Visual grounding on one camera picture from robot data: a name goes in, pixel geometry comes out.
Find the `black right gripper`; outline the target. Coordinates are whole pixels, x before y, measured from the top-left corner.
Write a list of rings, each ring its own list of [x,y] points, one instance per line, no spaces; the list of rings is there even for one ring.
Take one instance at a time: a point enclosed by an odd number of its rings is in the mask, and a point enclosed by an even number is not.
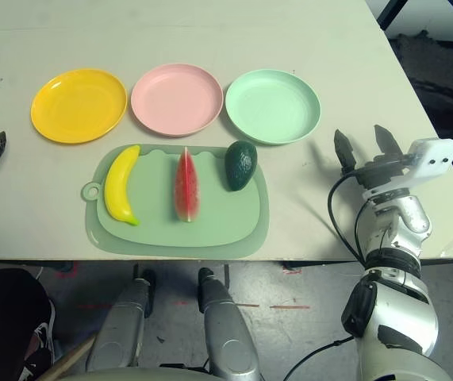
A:
[[[349,139],[338,129],[334,133],[334,147],[344,178],[353,177],[365,190],[386,185],[392,178],[403,176],[414,161],[414,155],[403,154],[392,133],[380,126],[374,126],[376,143],[381,154],[355,169],[356,160]]]

